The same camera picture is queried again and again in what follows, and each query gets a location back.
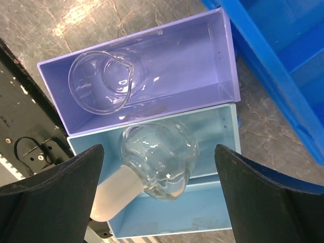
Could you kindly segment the clear glass beaker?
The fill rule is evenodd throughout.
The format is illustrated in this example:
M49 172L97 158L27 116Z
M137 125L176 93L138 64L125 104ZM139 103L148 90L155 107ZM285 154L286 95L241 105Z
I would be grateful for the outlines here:
M145 51L130 48L83 52L69 69L70 92L81 108L98 115L151 100L149 58Z

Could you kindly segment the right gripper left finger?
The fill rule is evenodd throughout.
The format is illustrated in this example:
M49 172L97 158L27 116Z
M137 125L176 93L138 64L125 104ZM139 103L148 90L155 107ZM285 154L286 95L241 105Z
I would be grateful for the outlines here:
M1 242L84 242L104 159L101 144L1 187Z

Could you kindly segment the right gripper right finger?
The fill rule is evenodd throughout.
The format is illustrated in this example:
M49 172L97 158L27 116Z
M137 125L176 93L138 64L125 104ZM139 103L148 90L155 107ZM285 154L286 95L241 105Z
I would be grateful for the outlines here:
M323 242L323 186L221 144L215 164L236 242Z

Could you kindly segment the round glass flask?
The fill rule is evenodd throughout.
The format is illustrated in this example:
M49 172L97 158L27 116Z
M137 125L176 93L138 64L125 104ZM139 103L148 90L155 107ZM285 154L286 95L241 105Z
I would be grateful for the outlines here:
M179 121L127 128L119 137L121 166L99 183L90 217L105 222L140 193L177 199L185 190L199 156L198 141Z

